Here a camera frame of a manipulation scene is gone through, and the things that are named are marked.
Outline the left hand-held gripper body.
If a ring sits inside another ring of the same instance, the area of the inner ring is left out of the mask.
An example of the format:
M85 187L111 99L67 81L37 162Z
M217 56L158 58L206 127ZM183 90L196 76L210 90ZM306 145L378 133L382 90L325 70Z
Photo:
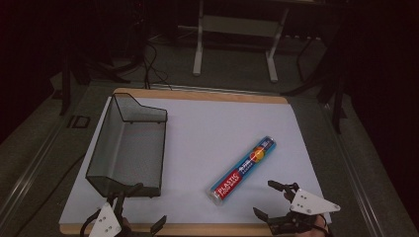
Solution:
M113 208L106 202L100 209L89 237L116 237L122 230Z

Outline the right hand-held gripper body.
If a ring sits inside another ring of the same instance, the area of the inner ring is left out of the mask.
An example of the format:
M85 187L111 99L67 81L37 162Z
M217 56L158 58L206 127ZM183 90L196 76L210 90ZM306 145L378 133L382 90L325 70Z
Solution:
M291 201L290 212L283 217L268 218L266 222L273 235L317 230L325 236L332 236L324 214L340 210L338 204L298 189Z

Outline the blue plastic wrap roll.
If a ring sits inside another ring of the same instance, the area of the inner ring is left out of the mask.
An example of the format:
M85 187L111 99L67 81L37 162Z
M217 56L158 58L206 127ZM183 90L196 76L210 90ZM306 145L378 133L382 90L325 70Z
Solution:
M262 138L208 189L209 199L215 205L222 205L276 146L277 143L272 137Z

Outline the black mesh basket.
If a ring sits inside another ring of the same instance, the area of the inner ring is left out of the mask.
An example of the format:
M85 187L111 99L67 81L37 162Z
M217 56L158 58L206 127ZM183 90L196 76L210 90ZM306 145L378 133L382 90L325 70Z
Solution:
M116 93L106 108L86 179L103 197L161 195L168 113Z

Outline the person's left hand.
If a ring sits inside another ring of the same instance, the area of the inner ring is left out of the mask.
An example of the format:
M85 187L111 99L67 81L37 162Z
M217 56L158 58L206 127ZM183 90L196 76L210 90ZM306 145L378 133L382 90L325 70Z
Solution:
M125 217L123 218L123 229L121 234L122 237L135 237L135 233L131 230L130 223Z

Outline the person's right hand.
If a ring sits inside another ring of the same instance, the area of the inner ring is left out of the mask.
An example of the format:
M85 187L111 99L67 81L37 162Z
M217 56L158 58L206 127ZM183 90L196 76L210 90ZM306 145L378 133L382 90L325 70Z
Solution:
M309 231L296 233L294 237L328 237L328 235L329 235L329 228L327 226L315 225Z

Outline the white table mat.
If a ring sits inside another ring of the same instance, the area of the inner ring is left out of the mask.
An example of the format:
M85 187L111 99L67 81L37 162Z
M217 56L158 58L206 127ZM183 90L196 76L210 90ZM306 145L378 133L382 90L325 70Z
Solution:
M129 222L165 217L169 224L255 223L255 208L283 216L290 204L268 186L270 180L322 194L291 106L167 99L144 104L168 113L162 189L158 197L126 199ZM265 136L276 148L223 204L214 204L208 188Z

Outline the black stand legs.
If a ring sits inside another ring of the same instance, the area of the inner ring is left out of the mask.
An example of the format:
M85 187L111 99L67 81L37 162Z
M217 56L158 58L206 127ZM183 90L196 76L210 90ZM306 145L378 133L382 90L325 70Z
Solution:
M299 78L303 84L295 89L287 92L283 92L284 96L295 96L301 94L316 86L320 86L320 90L316 96L316 99L321 104L327 104L331 98L334 98L332 103L332 118L331 122L334 130L340 134L340 118L342 115L342 103L345 85L345 72L340 68L341 63L338 59L333 59L336 54L336 43L334 42L337 36L338 30L334 27L320 27L318 29L318 37L325 45L326 49L321 56L316 68L312 73L304 79L300 67L300 58L304 52L308 49L314 39L310 39L301 52L297 55L296 67Z

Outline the black metal stand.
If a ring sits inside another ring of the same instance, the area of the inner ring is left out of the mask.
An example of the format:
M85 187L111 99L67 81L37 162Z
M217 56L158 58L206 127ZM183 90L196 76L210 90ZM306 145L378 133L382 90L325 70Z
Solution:
M61 48L61 61L61 116L66 114L71 105L71 77L81 85L88 85L91 81L89 70L94 70L114 82L127 83L126 79L105 68L74 45L65 44Z

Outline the white metal stand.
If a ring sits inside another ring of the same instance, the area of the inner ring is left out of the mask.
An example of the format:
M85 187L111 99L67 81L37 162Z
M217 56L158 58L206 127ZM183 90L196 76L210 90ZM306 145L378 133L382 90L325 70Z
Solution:
M272 83L277 83L279 81L279 77L277 74L274 56L283 33L288 14L290 12L290 8L286 7L282 11L280 20L278 22L272 22L206 15L204 13L204 5L205 0L200 0L198 16L198 39L192 71L193 75L200 76L202 72L204 32L234 34L273 39L273 44L271 48L265 52L265 57L270 80Z

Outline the aluminium rail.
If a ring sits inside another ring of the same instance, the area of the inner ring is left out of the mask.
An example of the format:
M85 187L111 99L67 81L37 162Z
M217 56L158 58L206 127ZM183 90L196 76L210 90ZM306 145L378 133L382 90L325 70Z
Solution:
M0 232L7 228L68 116L34 114L0 145Z
M332 124L333 104L321 105L343 156L349 183L371 237L384 237L381 197L389 187L387 175L377 152L359 121L352 105L344 103L344 117L339 120L340 133Z

